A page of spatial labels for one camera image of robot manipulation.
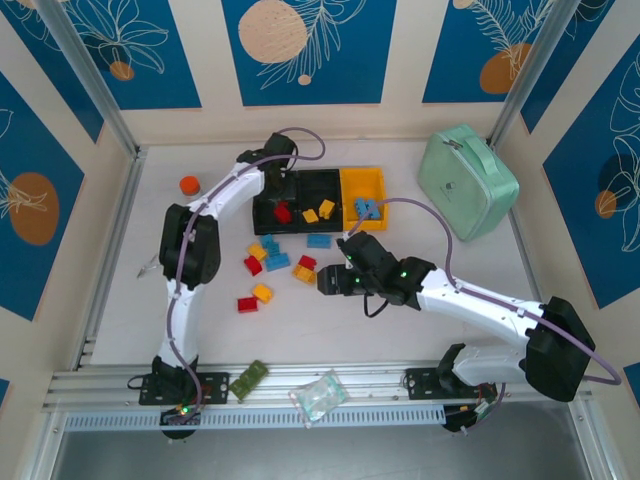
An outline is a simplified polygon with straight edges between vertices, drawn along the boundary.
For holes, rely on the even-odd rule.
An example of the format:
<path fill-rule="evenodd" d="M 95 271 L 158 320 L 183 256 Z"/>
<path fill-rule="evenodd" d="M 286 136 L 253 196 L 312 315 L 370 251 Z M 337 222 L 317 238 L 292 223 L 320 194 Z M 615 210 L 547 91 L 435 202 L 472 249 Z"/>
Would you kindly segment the aluminium frame rail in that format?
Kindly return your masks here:
<path fill-rule="evenodd" d="M 288 393 L 318 380 L 326 372 L 334 371 L 348 392 L 349 406 L 407 405 L 408 382 L 404 379 L 408 368 L 429 368 L 433 361 L 387 363 L 334 364 L 269 364 L 268 375 L 243 401 L 226 389 L 226 409 L 290 407 Z M 83 366 L 75 371 L 57 371 L 47 387 L 41 410 L 50 412 L 80 412 L 141 410 L 138 375 L 151 371 L 149 366 Z"/>

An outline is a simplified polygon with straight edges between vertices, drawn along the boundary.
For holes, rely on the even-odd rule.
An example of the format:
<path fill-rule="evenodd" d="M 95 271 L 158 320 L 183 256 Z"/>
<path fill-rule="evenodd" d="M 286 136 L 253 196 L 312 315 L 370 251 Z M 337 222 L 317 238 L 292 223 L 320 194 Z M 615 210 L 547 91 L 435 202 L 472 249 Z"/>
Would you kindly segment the small electronics board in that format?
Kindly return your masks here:
<path fill-rule="evenodd" d="M 445 423 L 443 427 L 452 433 L 467 432 L 487 417 L 493 410 L 493 407 L 493 404 L 485 401 L 480 404 L 445 406 Z"/>
<path fill-rule="evenodd" d="M 185 440 L 196 432 L 201 423 L 201 412 L 194 405 L 179 405 L 160 415 L 161 432 L 169 440 Z"/>

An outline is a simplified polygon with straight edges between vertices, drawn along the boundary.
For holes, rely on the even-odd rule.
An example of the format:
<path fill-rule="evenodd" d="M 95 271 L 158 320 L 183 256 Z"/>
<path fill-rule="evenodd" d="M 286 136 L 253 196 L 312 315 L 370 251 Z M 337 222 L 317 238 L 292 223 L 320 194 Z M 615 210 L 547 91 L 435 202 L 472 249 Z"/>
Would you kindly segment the black plastic bin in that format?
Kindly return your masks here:
<path fill-rule="evenodd" d="M 319 213 L 321 204 L 328 200 L 335 204 L 328 220 L 308 223 L 302 213 L 313 209 Z M 338 169 L 299 170 L 297 172 L 296 222 L 298 233 L 333 233 L 343 228 L 341 182 Z"/>
<path fill-rule="evenodd" d="M 253 197 L 252 221 L 253 231 L 256 235 L 267 234 L 295 234 L 299 232 L 299 202 L 298 202 L 298 175 L 296 172 L 286 172 L 287 181 L 284 191 L 276 194 L 267 193 L 265 189 Z M 274 218 L 273 210 L 276 205 L 286 201 L 293 216 L 291 224 L 278 224 Z"/>

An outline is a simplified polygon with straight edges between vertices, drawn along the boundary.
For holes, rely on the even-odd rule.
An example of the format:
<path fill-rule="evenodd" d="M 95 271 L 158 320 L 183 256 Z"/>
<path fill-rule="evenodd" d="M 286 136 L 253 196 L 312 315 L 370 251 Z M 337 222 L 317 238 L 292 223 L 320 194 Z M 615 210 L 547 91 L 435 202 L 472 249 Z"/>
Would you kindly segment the blue floral wall panel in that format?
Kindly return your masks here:
<path fill-rule="evenodd" d="M 32 321 L 84 172 L 0 73 L 0 307 Z"/>
<path fill-rule="evenodd" d="M 450 0 L 422 102 L 506 99 L 555 0 Z"/>
<path fill-rule="evenodd" d="M 585 69 L 586 61 L 595 55 L 596 44 L 613 29 L 623 13 L 635 12 L 640 0 L 579 0 L 556 46 L 550 53 L 526 101 L 520 117 L 527 135 L 531 136 L 561 96 L 561 89 L 573 73 Z"/>
<path fill-rule="evenodd" d="M 640 288 L 640 38 L 543 168 L 596 304 Z"/>
<path fill-rule="evenodd" d="M 120 109 L 201 107 L 168 0 L 62 6 Z"/>
<path fill-rule="evenodd" d="M 246 107 L 378 104 L 397 0 L 221 0 Z"/>
<path fill-rule="evenodd" d="M 0 0 L 0 12 L 96 144 L 104 126 L 104 118 L 36 10 L 33 0 Z"/>

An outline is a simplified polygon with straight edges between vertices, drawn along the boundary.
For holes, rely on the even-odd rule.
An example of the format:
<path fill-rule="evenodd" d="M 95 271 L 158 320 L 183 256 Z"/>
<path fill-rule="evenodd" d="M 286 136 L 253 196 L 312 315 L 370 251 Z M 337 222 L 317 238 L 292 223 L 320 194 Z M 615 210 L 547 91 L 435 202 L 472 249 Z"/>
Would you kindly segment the aluminium frame post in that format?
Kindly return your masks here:
<path fill-rule="evenodd" d="M 580 2 L 581 0 L 556 0 L 553 3 L 549 16 L 541 25 L 540 32 L 488 136 L 488 146 L 494 152 L 504 143 L 512 124 L 520 116 L 524 103 L 529 98 Z"/>
<path fill-rule="evenodd" d="M 110 127 L 114 137 L 127 155 L 135 160 L 139 153 L 139 145 L 63 6 L 57 0 L 33 0 L 33 3 L 74 74 Z"/>

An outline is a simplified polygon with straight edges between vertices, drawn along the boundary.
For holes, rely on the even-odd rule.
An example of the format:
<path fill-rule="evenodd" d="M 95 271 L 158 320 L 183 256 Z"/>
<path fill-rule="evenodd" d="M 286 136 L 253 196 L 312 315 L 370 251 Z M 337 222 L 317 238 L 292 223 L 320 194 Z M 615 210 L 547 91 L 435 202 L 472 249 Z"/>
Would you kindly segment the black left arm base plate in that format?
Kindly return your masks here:
<path fill-rule="evenodd" d="M 196 376 L 201 387 L 201 404 L 227 402 L 229 375 L 226 372 L 201 372 Z M 142 377 L 138 403 L 143 406 L 195 405 L 197 387 L 188 373 L 176 379 L 147 374 Z"/>

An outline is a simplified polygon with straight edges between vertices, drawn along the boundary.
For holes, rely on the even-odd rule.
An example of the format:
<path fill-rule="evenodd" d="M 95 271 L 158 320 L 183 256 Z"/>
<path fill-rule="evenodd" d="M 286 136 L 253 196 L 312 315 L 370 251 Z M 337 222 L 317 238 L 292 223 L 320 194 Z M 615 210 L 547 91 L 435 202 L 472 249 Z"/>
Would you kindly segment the mint green zip bag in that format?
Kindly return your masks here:
<path fill-rule="evenodd" d="M 467 124 L 430 136 L 417 182 L 452 232 L 465 242 L 493 231 L 520 190 L 514 174 Z"/>

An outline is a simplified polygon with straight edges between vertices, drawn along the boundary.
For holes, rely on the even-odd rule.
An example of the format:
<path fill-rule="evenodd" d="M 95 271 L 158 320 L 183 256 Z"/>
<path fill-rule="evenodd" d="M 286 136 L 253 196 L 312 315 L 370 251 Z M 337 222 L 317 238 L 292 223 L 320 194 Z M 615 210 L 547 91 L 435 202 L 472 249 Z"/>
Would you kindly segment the clear plastic bag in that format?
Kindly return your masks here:
<path fill-rule="evenodd" d="M 333 369 L 317 380 L 289 391 L 288 396 L 307 429 L 350 398 Z"/>

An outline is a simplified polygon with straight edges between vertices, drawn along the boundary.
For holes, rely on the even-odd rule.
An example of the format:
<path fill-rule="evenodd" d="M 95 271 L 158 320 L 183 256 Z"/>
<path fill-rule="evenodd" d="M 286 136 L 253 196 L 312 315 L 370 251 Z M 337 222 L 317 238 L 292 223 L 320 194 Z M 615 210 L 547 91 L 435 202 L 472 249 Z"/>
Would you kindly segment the green circuit board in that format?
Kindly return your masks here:
<path fill-rule="evenodd" d="M 238 402 L 242 403 L 268 374 L 269 370 L 267 366 L 260 360 L 254 360 L 240 376 L 229 385 L 229 391 L 236 397 Z"/>

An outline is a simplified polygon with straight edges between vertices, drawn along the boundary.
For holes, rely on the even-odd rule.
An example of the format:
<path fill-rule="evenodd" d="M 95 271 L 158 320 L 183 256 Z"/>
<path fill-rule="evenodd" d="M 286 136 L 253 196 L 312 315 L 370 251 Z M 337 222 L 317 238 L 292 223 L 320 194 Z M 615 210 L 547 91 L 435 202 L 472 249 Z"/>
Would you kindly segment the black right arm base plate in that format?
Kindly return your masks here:
<path fill-rule="evenodd" d="M 408 368 L 403 377 L 403 386 L 410 400 L 454 400 L 498 398 L 495 384 L 469 386 L 450 372 L 441 373 L 437 368 Z"/>

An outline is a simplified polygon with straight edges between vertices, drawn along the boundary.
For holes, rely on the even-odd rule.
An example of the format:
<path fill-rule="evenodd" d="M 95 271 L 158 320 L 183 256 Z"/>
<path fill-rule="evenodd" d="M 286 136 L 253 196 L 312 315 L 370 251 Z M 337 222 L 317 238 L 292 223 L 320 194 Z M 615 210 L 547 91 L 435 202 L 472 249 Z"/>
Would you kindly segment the yellow plastic bin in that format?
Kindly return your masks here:
<path fill-rule="evenodd" d="M 343 208 L 343 230 L 350 230 L 359 220 L 356 202 L 380 202 L 387 198 L 383 170 L 379 167 L 354 167 L 339 170 Z"/>

